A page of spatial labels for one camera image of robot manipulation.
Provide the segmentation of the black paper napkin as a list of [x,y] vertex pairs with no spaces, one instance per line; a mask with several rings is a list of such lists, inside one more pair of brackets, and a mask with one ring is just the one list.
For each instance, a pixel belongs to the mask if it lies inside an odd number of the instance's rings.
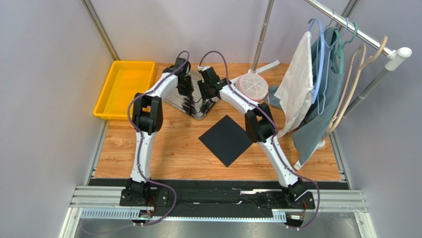
[[253,144],[245,130],[228,115],[202,134],[199,140],[226,167],[229,167]]

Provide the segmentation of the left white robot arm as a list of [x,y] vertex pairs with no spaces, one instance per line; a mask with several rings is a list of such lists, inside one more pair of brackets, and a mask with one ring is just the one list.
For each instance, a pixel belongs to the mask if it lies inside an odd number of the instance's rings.
[[151,160],[154,141],[163,124],[162,102],[173,89],[178,89],[180,95],[192,95],[190,68],[187,59],[178,57],[151,89],[137,93],[130,103],[131,123],[136,130],[136,154],[130,179],[121,192],[121,206],[146,206],[152,201]]

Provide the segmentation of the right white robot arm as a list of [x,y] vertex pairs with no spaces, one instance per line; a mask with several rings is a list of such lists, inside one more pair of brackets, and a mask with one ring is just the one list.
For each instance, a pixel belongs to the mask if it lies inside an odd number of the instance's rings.
[[230,80],[221,79],[213,67],[199,66],[198,72],[202,77],[198,86],[203,98],[218,97],[244,114],[247,136],[262,148],[277,174],[282,189],[280,200],[289,207],[302,204],[308,190],[300,176],[293,171],[278,142],[278,128],[269,105],[249,99]]

